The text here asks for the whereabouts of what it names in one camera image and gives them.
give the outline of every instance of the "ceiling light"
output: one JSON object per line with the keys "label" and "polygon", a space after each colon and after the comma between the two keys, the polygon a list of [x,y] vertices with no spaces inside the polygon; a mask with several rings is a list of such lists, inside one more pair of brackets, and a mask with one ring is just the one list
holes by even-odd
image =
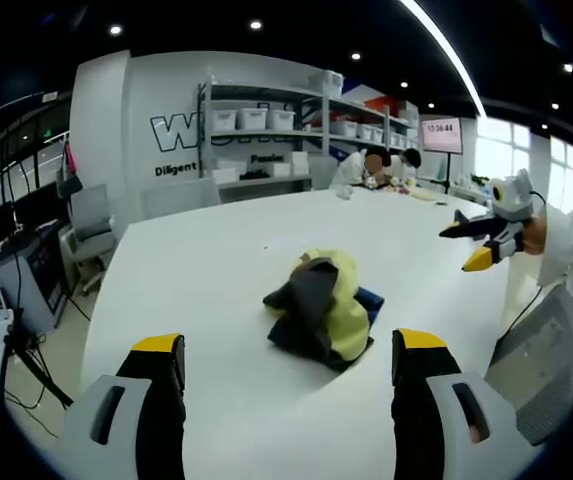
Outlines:
{"label": "ceiling light", "polygon": [[399,0],[399,1],[402,3],[402,5],[404,5],[404,7],[406,7],[410,11],[410,13],[415,15],[415,18],[417,18],[417,20],[420,21],[420,23],[424,26],[424,28],[428,30],[428,33],[430,33],[433,36],[435,41],[439,44],[441,49],[448,56],[453,66],[457,70],[457,73],[459,73],[459,76],[464,82],[464,85],[468,89],[468,93],[472,97],[473,102],[475,103],[475,107],[477,107],[477,112],[479,113],[479,116],[486,118],[486,110],[484,110],[484,105],[482,105],[482,100],[481,98],[479,98],[479,94],[475,89],[473,80],[470,78],[470,75],[466,71],[464,64],[457,56],[455,49],[453,49],[451,44],[448,43],[448,40],[446,40],[444,34],[437,27],[437,25],[435,25],[435,22],[433,22],[433,20],[426,14],[426,12],[422,10],[422,7],[420,7],[415,0]]}

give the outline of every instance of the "chair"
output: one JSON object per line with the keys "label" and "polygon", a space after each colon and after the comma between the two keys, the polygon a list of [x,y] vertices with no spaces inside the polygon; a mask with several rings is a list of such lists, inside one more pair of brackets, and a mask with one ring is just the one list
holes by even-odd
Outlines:
{"label": "chair", "polygon": [[210,178],[188,180],[142,193],[144,218],[163,217],[173,213],[220,205],[219,190]]}
{"label": "chair", "polygon": [[561,425],[573,406],[573,298],[564,285],[499,341],[486,381],[513,406],[532,445]]}
{"label": "chair", "polygon": [[84,295],[103,278],[106,265],[102,256],[112,252],[117,240],[112,229],[106,185],[85,188],[71,197],[72,229],[61,237],[65,256],[81,263],[93,260],[99,272],[82,285]]}
{"label": "chair", "polygon": [[330,187],[339,162],[327,155],[309,155],[309,168],[313,190],[326,190]]}

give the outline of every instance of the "white table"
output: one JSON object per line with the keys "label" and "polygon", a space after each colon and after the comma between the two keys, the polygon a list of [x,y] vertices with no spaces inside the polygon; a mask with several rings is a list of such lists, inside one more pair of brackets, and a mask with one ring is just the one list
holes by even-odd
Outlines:
{"label": "white table", "polygon": [[[500,334],[507,262],[461,266],[475,245],[438,237],[455,208],[357,189],[227,204],[131,225],[90,324],[82,388],[114,374],[144,337],[186,337],[187,478],[390,479],[391,331],[432,332],[464,371],[484,374]],[[262,298],[310,247],[357,261],[360,285],[386,302],[375,343],[339,375],[278,350]]]}

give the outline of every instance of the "blue cloth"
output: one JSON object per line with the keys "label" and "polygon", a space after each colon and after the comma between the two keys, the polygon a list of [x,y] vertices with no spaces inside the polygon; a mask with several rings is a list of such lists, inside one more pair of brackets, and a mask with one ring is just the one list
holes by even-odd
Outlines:
{"label": "blue cloth", "polygon": [[368,313],[368,321],[372,326],[373,323],[375,323],[375,319],[377,318],[377,314],[381,310],[382,305],[384,305],[384,299],[365,288],[359,287],[355,294],[355,300],[357,300]]}

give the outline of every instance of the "human hand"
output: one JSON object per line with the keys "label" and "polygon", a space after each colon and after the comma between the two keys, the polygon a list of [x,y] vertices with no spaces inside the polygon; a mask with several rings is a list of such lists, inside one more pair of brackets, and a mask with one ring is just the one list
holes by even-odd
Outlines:
{"label": "human hand", "polygon": [[530,255],[541,255],[546,246],[546,217],[531,217],[524,222],[524,251]]}

